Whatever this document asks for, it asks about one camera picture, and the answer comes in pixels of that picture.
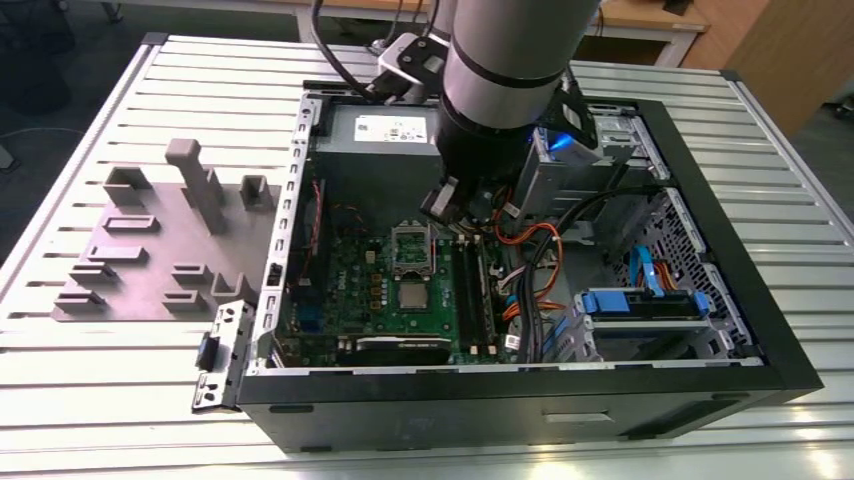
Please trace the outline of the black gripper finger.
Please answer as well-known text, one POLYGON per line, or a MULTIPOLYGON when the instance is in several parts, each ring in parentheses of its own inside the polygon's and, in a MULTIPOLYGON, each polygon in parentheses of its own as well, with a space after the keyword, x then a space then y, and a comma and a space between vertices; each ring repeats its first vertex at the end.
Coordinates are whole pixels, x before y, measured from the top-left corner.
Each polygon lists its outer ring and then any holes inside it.
POLYGON ((465 185, 455 177, 448 177, 441 185, 428 192, 420 205, 420 212, 433 221, 452 224, 461 219, 467 204, 465 185))

